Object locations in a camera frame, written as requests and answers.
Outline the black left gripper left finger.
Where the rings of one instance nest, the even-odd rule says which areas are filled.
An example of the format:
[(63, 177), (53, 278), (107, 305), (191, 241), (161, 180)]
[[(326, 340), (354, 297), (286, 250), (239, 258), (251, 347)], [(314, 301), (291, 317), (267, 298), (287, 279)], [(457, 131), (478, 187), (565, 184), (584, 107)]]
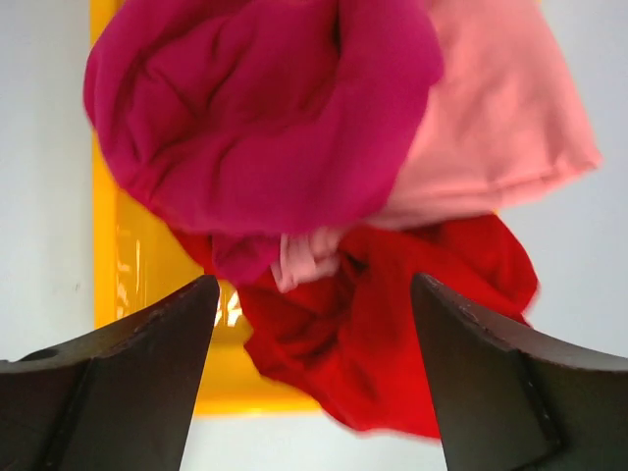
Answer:
[(89, 334), (2, 361), (2, 469), (180, 469), (219, 294), (202, 276)]

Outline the magenta t shirt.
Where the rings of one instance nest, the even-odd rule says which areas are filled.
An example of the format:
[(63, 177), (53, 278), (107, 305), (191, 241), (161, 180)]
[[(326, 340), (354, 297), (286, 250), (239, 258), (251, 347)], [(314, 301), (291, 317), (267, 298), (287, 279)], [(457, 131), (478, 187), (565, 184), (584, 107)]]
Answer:
[(421, 1), (128, 1), (83, 101), (117, 184), (243, 285), (384, 205), (442, 72)]

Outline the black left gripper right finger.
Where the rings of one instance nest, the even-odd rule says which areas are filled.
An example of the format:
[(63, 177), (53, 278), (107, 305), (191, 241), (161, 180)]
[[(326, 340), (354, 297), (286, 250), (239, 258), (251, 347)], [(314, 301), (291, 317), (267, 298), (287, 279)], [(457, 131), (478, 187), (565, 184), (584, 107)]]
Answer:
[(427, 275), (410, 293), (448, 469), (626, 469), (626, 358), (535, 331)]

